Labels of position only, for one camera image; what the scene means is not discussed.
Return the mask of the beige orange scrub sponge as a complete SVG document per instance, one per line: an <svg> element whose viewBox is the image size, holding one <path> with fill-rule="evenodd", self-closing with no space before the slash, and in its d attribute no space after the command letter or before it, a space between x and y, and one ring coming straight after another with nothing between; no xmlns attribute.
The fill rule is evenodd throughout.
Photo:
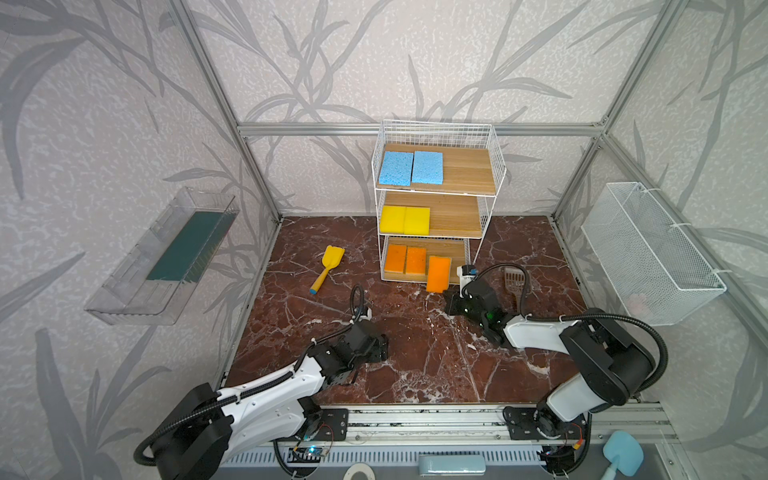
<svg viewBox="0 0 768 480"><path fill-rule="evenodd" d="M384 263L385 273L403 274L405 272L407 249L406 245L388 245Z"/></svg>

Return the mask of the yellow foam sponge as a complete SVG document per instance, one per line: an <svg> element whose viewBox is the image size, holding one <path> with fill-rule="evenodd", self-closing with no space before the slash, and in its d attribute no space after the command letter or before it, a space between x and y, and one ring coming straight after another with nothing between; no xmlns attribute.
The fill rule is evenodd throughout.
<svg viewBox="0 0 768 480"><path fill-rule="evenodd" d="M430 209L425 207L406 207L403 233L413 236L430 234Z"/></svg>
<svg viewBox="0 0 768 480"><path fill-rule="evenodd" d="M403 234L407 208L384 205L379 218L379 231L383 234Z"/></svg>

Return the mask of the blue cellulose sponge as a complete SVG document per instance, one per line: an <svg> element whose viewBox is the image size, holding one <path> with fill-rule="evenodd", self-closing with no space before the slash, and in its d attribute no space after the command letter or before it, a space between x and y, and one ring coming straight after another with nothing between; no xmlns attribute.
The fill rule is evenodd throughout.
<svg viewBox="0 0 768 480"><path fill-rule="evenodd" d="M385 151L378 183L381 185L408 187L411 185L413 153Z"/></svg>
<svg viewBox="0 0 768 480"><path fill-rule="evenodd" d="M442 185L443 181L443 154L436 151L416 151L413 154L411 182Z"/></svg>

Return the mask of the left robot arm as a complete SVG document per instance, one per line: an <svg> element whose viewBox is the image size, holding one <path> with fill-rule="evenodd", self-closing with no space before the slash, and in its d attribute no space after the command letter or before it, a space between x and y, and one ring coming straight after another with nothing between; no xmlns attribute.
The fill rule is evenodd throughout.
<svg viewBox="0 0 768 480"><path fill-rule="evenodd" d="M388 339L371 321L362 286L350 293L351 320L313 340L287 366L235 387L190 390L133 452L135 463L163 479L210 479L231 457L280 439L319 432L315 394L348 385L365 364L388 357Z"/></svg>

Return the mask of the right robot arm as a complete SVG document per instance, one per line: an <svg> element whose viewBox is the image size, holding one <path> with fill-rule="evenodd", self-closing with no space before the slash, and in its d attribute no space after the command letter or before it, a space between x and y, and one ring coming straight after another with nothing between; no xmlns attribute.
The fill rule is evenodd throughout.
<svg viewBox="0 0 768 480"><path fill-rule="evenodd" d="M515 314L502 309L485 276L495 269L513 268L523 275ZM666 342L652 326L634 317L588 309L577 315L536 317L524 310L530 289L527 270L502 263L482 271L457 269L459 287L446 296L446 313L479 326L492 344L568 355L577 373L552 390L535 409L509 407L509 426L529 425L545 438L558 439L571 424L587 422L599 409L621 406L661 379L669 363Z"/></svg>

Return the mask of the yellow toy shovel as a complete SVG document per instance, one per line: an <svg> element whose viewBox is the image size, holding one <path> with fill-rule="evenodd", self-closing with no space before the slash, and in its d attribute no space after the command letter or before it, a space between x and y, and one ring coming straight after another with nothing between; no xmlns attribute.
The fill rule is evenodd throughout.
<svg viewBox="0 0 768 480"><path fill-rule="evenodd" d="M311 294L316 295L318 293L330 271L340 265L344 253L344 248L332 245L326 247L322 257L323 271L312 284L310 288Z"/></svg>

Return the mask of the green circuit board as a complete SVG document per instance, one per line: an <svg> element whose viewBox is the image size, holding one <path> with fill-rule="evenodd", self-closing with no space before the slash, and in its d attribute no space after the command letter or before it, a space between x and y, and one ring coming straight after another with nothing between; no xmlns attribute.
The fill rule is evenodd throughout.
<svg viewBox="0 0 768 480"><path fill-rule="evenodd" d="M331 450L330 444L299 445L288 450L287 461L297 464L317 464L325 461L330 456Z"/></svg>

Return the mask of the light blue brush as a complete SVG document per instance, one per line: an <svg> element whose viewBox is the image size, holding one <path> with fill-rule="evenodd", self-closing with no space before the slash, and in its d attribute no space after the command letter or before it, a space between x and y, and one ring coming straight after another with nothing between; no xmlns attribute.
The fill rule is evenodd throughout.
<svg viewBox="0 0 768 480"><path fill-rule="evenodd" d="M633 477L644 461L640 443L625 431L614 432L603 447L603 456L609 462L601 480L614 480L618 473Z"/></svg>

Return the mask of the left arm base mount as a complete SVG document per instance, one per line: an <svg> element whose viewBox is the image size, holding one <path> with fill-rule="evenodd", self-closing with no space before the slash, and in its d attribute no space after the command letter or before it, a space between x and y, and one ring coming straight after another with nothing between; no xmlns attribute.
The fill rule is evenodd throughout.
<svg viewBox="0 0 768 480"><path fill-rule="evenodd" d="M325 441L346 439L350 411L346 408L320 408L304 413L303 423L292 435L284 434L277 441Z"/></svg>

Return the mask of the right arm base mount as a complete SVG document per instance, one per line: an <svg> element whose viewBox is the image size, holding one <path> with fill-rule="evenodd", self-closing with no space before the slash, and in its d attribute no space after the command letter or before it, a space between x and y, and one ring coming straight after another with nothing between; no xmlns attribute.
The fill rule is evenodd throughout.
<svg viewBox="0 0 768 480"><path fill-rule="evenodd" d="M588 425L584 414L565 421L548 407L506 406L502 418L512 440L581 441Z"/></svg>

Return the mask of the clear plastic wall tray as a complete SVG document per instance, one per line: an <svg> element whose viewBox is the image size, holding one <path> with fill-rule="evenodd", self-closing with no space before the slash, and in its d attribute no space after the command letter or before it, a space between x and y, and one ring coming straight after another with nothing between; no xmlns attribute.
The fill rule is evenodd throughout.
<svg viewBox="0 0 768 480"><path fill-rule="evenodd" d="M109 325L175 324L239 212L232 194L181 188L85 311Z"/></svg>

